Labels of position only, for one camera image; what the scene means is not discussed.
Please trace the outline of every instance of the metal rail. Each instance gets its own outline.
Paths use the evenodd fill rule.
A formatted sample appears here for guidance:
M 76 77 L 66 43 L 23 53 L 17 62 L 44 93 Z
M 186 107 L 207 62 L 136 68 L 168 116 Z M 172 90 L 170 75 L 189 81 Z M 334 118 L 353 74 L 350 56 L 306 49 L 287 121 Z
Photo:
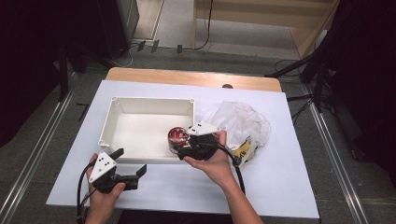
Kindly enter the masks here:
M 303 88 L 306 94 L 312 94 L 312 91 L 306 85 L 303 85 Z M 341 189 L 344 192 L 346 202 L 349 206 L 349 210 L 353 216 L 353 219 L 355 220 L 355 223 L 368 224 L 369 221 L 361 205 L 361 199 L 359 198 L 351 180 L 349 179 L 347 170 L 344 167 L 340 155 L 338 154 L 337 148 L 334 144 L 334 141 L 332 140 L 332 136 L 329 132 L 329 129 L 327 128 L 322 114 L 317 111 L 314 105 L 311 105 L 310 109 L 315 123 L 318 126 L 321 138 L 326 147 L 327 153 L 329 154 L 330 161 L 332 162 L 332 168 L 337 175 L 338 182 L 340 183 Z
M 43 133 L 40 135 L 37 143 L 35 144 L 35 148 L 33 149 L 29 159 L 25 163 L 20 175 L 17 180 L 14 182 L 11 187 L 8 196 L 3 204 L 3 207 L 0 210 L 0 223 L 9 223 L 14 215 L 21 198 L 29 186 L 30 181 L 35 174 L 35 170 L 38 167 L 41 159 L 46 152 L 46 149 L 50 143 L 50 140 L 53 134 L 58 127 L 58 124 L 64 115 L 64 111 L 66 110 L 70 99 L 72 98 L 73 92 L 77 83 L 79 82 L 78 74 L 74 73 L 71 78 L 71 89 L 69 93 L 67 93 L 66 97 L 62 102 L 59 102 L 55 107 L 54 112 L 52 113 L 49 122 L 47 123 Z

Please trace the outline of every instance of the black curtain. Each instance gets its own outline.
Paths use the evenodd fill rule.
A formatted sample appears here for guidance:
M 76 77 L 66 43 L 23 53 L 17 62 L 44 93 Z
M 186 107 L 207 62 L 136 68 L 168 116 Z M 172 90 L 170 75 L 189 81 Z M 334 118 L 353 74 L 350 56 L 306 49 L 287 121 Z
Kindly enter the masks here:
M 50 5 L 2 1 L 0 5 L 0 147 L 59 83 L 57 38 Z
M 330 84 L 361 130 L 353 144 L 396 186 L 396 2 L 343 0 L 340 7 L 348 14 L 327 59 L 336 71 Z

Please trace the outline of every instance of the yellow object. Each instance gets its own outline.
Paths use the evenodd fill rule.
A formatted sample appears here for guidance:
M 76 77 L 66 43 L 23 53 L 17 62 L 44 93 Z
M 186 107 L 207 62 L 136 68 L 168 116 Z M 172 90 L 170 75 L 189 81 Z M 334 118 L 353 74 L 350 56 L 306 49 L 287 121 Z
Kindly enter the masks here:
M 250 137 L 245 140 L 245 142 L 236 150 L 233 150 L 233 155 L 240 159 L 244 158 L 244 156 L 248 153 L 250 149 Z

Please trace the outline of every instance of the can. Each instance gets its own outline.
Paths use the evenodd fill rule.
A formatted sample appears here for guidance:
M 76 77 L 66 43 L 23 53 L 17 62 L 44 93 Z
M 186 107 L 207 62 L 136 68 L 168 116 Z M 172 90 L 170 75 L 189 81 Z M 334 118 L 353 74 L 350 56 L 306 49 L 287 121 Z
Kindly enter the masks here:
M 188 144 L 190 136 L 187 130 L 181 127 L 175 127 L 168 133 L 169 150 L 175 154 L 178 153 L 179 147 L 184 147 Z

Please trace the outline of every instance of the gray floor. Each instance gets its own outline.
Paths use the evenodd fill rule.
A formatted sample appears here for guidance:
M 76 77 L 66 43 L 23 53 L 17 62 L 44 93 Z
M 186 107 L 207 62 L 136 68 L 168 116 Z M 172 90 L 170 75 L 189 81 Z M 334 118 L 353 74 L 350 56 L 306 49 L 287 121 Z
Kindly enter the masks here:
M 247 76 L 262 76 L 262 74 L 272 73 L 275 71 L 275 63 L 279 61 L 278 59 L 213 52 L 185 51 L 177 55 L 169 49 L 161 49 L 154 54 L 149 53 L 149 48 L 140 52 L 133 49 L 131 53 L 134 57 L 132 67 L 215 71 L 246 74 Z M 49 142 L 47 151 L 39 163 L 30 185 L 21 198 L 11 223 L 74 222 L 76 213 L 74 207 L 47 206 L 45 201 L 81 125 L 81 121 L 78 119 L 82 114 L 83 107 L 77 103 L 89 104 L 92 101 L 106 72 L 107 70 L 100 64 L 90 63 L 86 74 L 80 75 L 73 97 Z M 304 94 L 302 84 L 297 78 L 282 78 L 282 90 L 287 96 Z M 1 202 L 7 197 L 7 191 L 29 158 L 40 132 L 44 129 L 57 104 L 58 94 L 59 90 L 55 89 L 29 118 L 18 135 L 9 144 L 0 148 L 0 162 L 4 167 L 0 180 Z M 294 114 L 304 103 L 305 101 L 290 102 L 290 113 Z M 354 161 L 336 118 L 327 110 L 324 110 L 323 113 L 349 176 L 361 196 L 364 210 L 370 222 L 396 223 L 394 213 L 396 189 L 390 184 L 387 174 L 374 163 Z M 295 130 L 317 199 L 321 223 L 354 223 L 309 110 L 305 110 L 299 117 Z M 120 212 L 120 210 L 116 210 L 109 223 L 116 223 Z M 285 217 L 264 217 L 264 220 L 266 223 L 319 223 L 318 220 Z
M 191 48 L 192 15 L 192 0 L 166 0 L 154 37 L 160 41 L 159 46 L 175 48 L 182 45 L 183 48 Z M 207 28 L 208 20 L 197 20 L 196 48 L 205 43 Z M 203 50 L 281 59 L 300 58 L 289 27 L 241 22 L 211 21 L 210 40 Z

